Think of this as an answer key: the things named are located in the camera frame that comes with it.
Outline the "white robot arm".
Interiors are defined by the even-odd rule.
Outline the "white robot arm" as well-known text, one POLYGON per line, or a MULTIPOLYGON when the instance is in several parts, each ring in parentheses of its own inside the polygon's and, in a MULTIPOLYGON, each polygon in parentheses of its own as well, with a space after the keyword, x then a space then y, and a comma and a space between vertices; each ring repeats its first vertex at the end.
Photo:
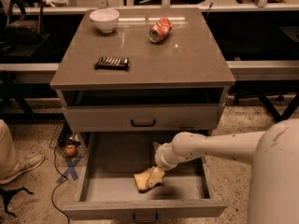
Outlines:
POLYGON ((248 224, 299 224, 299 119, 264 132, 178 133, 157 146, 155 163, 166 171, 205 155, 251 166, 248 224))

